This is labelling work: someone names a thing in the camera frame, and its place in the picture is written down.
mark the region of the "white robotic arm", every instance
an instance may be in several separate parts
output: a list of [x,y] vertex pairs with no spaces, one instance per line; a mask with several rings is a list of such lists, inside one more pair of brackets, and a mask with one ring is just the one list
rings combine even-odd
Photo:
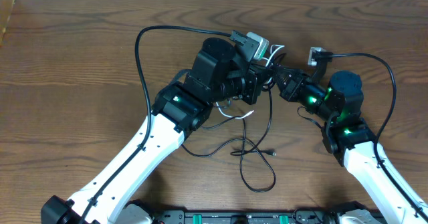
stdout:
[[[114,180],[103,190],[97,203],[90,209],[86,221],[92,223],[97,220],[101,224],[115,223],[119,213],[123,210],[129,198],[146,180],[147,176],[172,151],[178,149],[184,142],[183,132],[174,130],[175,124],[162,114],[152,117],[152,130],[145,148],[140,151]],[[73,200],[72,209],[82,215],[88,206],[89,200],[98,189],[118,169],[118,167],[137,149],[144,138],[147,129],[147,117],[132,140],[114,157],[106,168],[90,181],[80,191],[69,199]]]
[[[412,198],[413,202],[418,203],[420,207],[424,209],[428,208],[428,205],[395,169],[385,154],[383,147],[377,144],[377,149],[388,171]],[[344,167],[363,185],[389,224],[426,223],[421,217],[417,217],[415,210],[402,194],[400,194],[378,165],[375,158],[373,142],[369,141],[356,144],[353,149],[346,150],[344,155]],[[345,216],[342,218],[342,222],[356,223],[354,220],[357,219],[359,219],[359,217]]]

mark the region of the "cable connector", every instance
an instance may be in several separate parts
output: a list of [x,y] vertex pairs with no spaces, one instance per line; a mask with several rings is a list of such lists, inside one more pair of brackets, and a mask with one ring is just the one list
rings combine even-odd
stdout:
[[261,60],[269,47],[267,39],[252,32],[245,36],[238,31],[232,31],[230,40],[236,43],[237,51],[247,62]]
[[[264,153],[264,154],[267,154],[267,155],[270,155],[270,156],[276,156],[276,152],[275,152],[274,149],[259,150],[259,151],[261,153]],[[255,153],[255,154],[257,154],[257,150],[253,150],[253,151],[251,151],[249,153]]]
[[316,67],[319,59],[323,59],[324,61],[331,62],[332,58],[329,57],[333,53],[327,52],[322,47],[311,47],[309,51],[308,65]]

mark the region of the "black wire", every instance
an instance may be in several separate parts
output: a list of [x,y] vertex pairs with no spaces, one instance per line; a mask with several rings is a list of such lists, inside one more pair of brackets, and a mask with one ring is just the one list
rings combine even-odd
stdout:
[[[245,125],[245,119],[242,119],[242,121],[243,121],[243,139],[245,140],[245,138],[246,138],[246,132],[247,132],[247,126]],[[260,144],[260,142],[263,140],[264,136],[265,135],[262,136],[262,138],[259,140],[258,144]],[[264,193],[264,192],[272,190],[272,188],[275,186],[275,183],[276,183],[275,171],[272,168],[272,166],[269,164],[269,162],[265,159],[265,157],[263,156],[263,154],[260,152],[259,148],[257,148],[257,145],[255,145],[253,142],[250,142],[249,144],[253,147],[254,150],[257,151],[257,153],[260,155],[260,158],[265,162],[266,166],[272,172],[272,175],[274,176],[274,181],[272,182],[272,184],[269,187],[257,189],[257,188],[251,187],[247,183],[247,181],[245,180],[245,178],[243,177],[243,173],[242,173],[242,161],[243,161],[243,156],[244,156],[244,152],[245,152],[245,143],[246,143],[246,141],[244,141],[244,140],[242,141],[241,159],[239,160],[239,173],[241,174],[241,179],[242,179],[243,183],[245,184],[245,186],[250,191],[253,191],[255,193]]]
[[311,122],[312,122],[312,123],[314,123],[318,128],[322,128],[322,127],[321,127],[321,125],[320,125],[316,120],[314,120],[314,119],[312,119],[312,118],[308,118],[308,117],[302,116],[302,115],[299,113],[299,110],[300,110],[301,108],[305,109],[305,110],[307,111],[307,113],[309,113],[309,114],[313,114],[313,113],[309,112],[309,111],[308,111],[308,109],[307,109],[306,107],[304,107],[304,106],[300,106],[299,108],[297,108],[297,114],[298,114],[300,117],[302,117],[302,118],[303,118],[303,119],[305,119],[305,120],[309,120],[309,121],[311,121]]
[[220,122],[220,123],[218,123],[216,125],[209,126],[209,127],[201,126],[201,128],[204,129],[204,130],[212,130],[212,129],[215,129],[215,128],[221,126],[222,124],[225,124],[225,123],[227,123],[227,122],[229,122],[229,121],[231,121],[233,119],[239,118],[239,117],[242,117],[242,116],[232,116],[232,117],[227,118],[226,120],[224,120],[224,121],[222,121],[222,122]]
[[274,64],[277,64],[277,65],[280,64],[282,60],[285,58],[286,54],[287,53],[278,54],[278,56],[274,58]]
[[181,144],[181,146],[183,147],[183,149],[186,150],[187,153],[189,153],[191,156],[194,157],[202,157],[202,158],[207,158],[210,156],[213,156],[215,153],[219,152],[219,150],[221,150],[224,146],[227,146],[228,144],[235,142],[235,141],[244,141],[248,144],[252,143],[252,141],[250,139],[244,139],[244,138],[232,138],[226,142],[224,142],[223,144],[221,144],[218,148],[216,148],[213,152],[209,153],[209,154],[195,154],[193,152],[191,152],[188,148],[186,148],[186,146],[184,144]]
[[269,89],[268,93],[269,93],[269,103],[270,103],[269,104],[269,121],[267,122],[266,131],[264,132],[263,136],[260,138],[260,140],[257,142],[257,144],[255,146],[253,146],[253,148],[251,148],[250,150],[244,150],[242,152],[233,151],[233,152],[230,153],[230,155],[233,155],[233,156],[243,156],[245,154],[251,153],[253,150],[255,150],[259,146],[259,144],[263,141],[263,139],[268,134],[270,126],[272,124],[272,109],[273,109],[272,108],[272,91]]
[[412,200],[412,198],[404,191],[404,189],[400,186],[400,184],[390,174],[390,172],[388,171],[386,166],[383,164],[383,160],[381,160],[379,153],[378,153],[378,150],[377,150],[377,144],[379,142],[379,138],[381,137],[382,131],[385,129],[385,126],[388,124],[389,118],[393,114],[393,110],[394,110],[394,106],[395,106],[395,100],[397,98],[397,85],[395,83],[393,71],[392,71],[391,67],[389,66],[389,64],[385,60],[382,60],[381,58],[379,58],[375,55],[368,54],[368,53],[342,53],[342,54],[333,54],[333,55],[330,55],[327,57],[339,58],[339,57],[350,57],[350,56],[364,56],[364,57],[372,58],[372,59],[377,60],[380,63],[382,63],[388,69],[389,76],[391,77],[391,83],[393,85],[393,100],[391,102],[391,107],[389,108],[388,115],[385,118],[382,126],[379,128],[379,131],[377,132],[377,135],[376,135],[376,139],[373,142],[374,143],[373,144],[374,155],[376,157],[378,165],[381,166],[382,170],[384,171],[386,176],[389,178],[389,180],[392,182],[392,184],[394,184],[395,188],[397,188],[397,190],[400,192],[400,194],[402,194],[402,196],[404,196],[406,201],[409,202],[410,206],[412,206],[412,208],[414,208],[414,210],[416,212],[416,216],[417,216],[417,214],[419,214],[422,217],[422,219],[424,219],[426,222],[428,222],[427,214],[425,214],[423,212],[422,207],[419,207],[418,204],[416,204]]
[[275,83],[274,79],[272,79],[272,81],[270,83],[263,85],[263,87],[261,88],[261,90],[263,92],[270,91],[275,86],[275,84],[276,83]]
[[210,30],[204,30],[204,29],[195,29],[192,27],[181,27],[181,26],[171,26],[171,25],[157,25],[157,26],[150,26],[146,27],[143,30],[140,31],[140,33],[136,37],[135,41],[135,61],[136,61],[136,67],[138,70],[138,75],[140,76],[140,81],[142,85],[142,90],[144,91],[144,97],[146,98],[146,107],[147,107],[147,129],[146,134],[144,135],[144,138],[142,139],[141,144],[138,145],[138,148],[126,159],[125,162],[123,162],[122,165],[107,179],[107,181],[100,187],[100,189],[95,193],[95,195],[90,199],[90,202],[88,203],[88,206],[85,208],[85,211],[82,214],[82,218],[79,220],[79,224],[82,224],[85,221],[86,216],[89,213],[89,210],[93,205],[96,204],[98,197],[102,194],[102,191],[113,181],[113,179],[120,173],[120,171],[125,168],[125,166],[138,154],[140,150],[144,148],[144,145],[147,142],[147,139],[150,136],[150,130],[152,128],[152,118],[151,118],[151,106],[150,106],[150,99],[148,96],[148,90],[146,81],[144,80],[144,75],[142,74],[142,68],[141,68],[141,61],[140,61],[140,54],[139,54],[139,47],[140,47],[140,40],[142,35],[153,29],[178,29],[178,30],[184,30],[184,31],[193,31],[197,33],[207,33],[207,34],[213,34],[213,35],[221,35],[225,37],[230,37],[231,35],[229,33],[222,33],[219,31],[210,31]]
[[332,113],[330,114],[330,117],[328,117],[327,125],[326,125],[326,136],[328,136],[328,132],[330,131],[330,125],[331,125],[331,123],[332,123],[332,121],[333,121],[333,118],[334,118],[334,117],[338,117],[338,116],[340,116],[340,115],[339,115],[339,112],[334,111],[334,112],[332,112]]
[[[256,193],[262,193],[262,192],[267,192],[267,191],[272,190],[272,188],[273,188],[273,187],[275,186],[275,184],[276,184],[276,174],[275,174],[274,169],[273,169],[273,168],[272,168],[272,166],[269,164],[269,162],[265,159],[265,157],[264,157],[264,155],[263,155],[262,153],[263,153],[263,152],[268,152],[268,153],[269,153],[269,155],[272,155],[272,156],[273,156],[273,155],[275,155],[275,152],[274,152],[274,151],[272,152],[272,150],[259,150],[259,148],[257,147],[257,146],[262,142],[262,140],[265,138],[266,134],[268,133],[268,131],[269,131],[269,129],[270,129],[270,125],[271,125],[271,123],[272,123],[272,93],[271,93],[270,89],[269,89],[269,100],[270,100],[270,115],[269,115],[269,122],[268,122],[268,124],[267,124],[267,129],[266,129],[265,134],[262,136],[262,138],[260,138],[260,140],[259,140],[259,142],[258,142],[257,144],[254,144],[254,142],[253,142],[253,141],[251,141],[250,139],[248,139],[248,138],[246,137],[246,135],[247,135],[247,126],[246,126],[246,124],[245,124],[245,119],[242,119],[242,121],[243,121],[243,138],[233,138],[233,139],[231,139],[231,140],[228,140],[227,142],[224,142],[223,144],[221,144],[219,147],[217,147],[213,152],[211,152],[211,153],[209,153],[209,154],[195,154],[195,153],[191,152],[189,149],[187,149],[187,148],[186,148],[186,146],[185,146],[184,144],[182,144],[181,146],[183,147],[183,149],[184,149],[187,153],[189,153],[189,154],[190,154],[190,155],[192,155],[192,156],[195,156],[195,157],[202,157],[202,158],[207,158],[207,157],[213,156],[215,153],[217,153],[217,152],[218,152],[219,150],[221,150],[223,147],[227,146],[228,144],[230,144],[230,143],[232,143],[232,142],[235,142],[235,141],[242,141],[242,149],[241,149],[241,150],[235,150],[235,151],[232,151],[232,152],[230,153],[230,155],[233,155],[233,156],[240,156],[240,157],[241,157],[241,158],[240,158],[240,160],[239,160],[239,173],[240,173],[240,175],[241,175],[241,179],[242,179],[242,181],[243,181],[244,185],[245,185],[249,190],[251,190],[251,191],[253,191],[253,192],[256,192]],[[218,123],[218,124],[216,124],[216,125],[214,125],[214,126],[205,127],[204,129],[209,129],[209,130],[211,130],[211,129],[217,128],[217,127],[221,126],[222,124],[225,124],[226,122],[229,122],[230,120],[233,120],[233,119],[235,119],[235,118],[237,118],[237,117],[240,117],[240,116],[233,116],[233,117],[230,117],[230,118],[228,118],[228,119],[226,119],[226,120],[224,120],[224,121],[222,121],[222,122],[220,122],[220,123]],[[249,145],[250,145],[250,146],[252,146],[253,148],[252,148],[251,150],[249,150],[249,151],[246,151],[246,150],[245,150],[245,144],[249,144]],[[265,164],[266,164],[266,166],[269,168],[269,170],[272,172],[272,175],[274,176],[274,181],[272,182],[272,184],[271,184],[269,187],[261,188],[261,189],[256,189],[256,188],[251,187],[251,186],[248,184],[248,182],[245,180],[245,177],[243,176],[243,171],[242,171],[242,162],[243,162],[243,156],[244,156],[245,154],[249,154],[249,153],[257,153],[257,154],[260,156],[260,158],[262,159],[262,161],[264,161],[264,162],[265,162]]]
[[191,69],[182,69],[178,73],[175,74],[173,79],[169,82],[169,85],[174,84],[175,82],[179,81],[181,77],[183,77],[185,74],[190,73]]

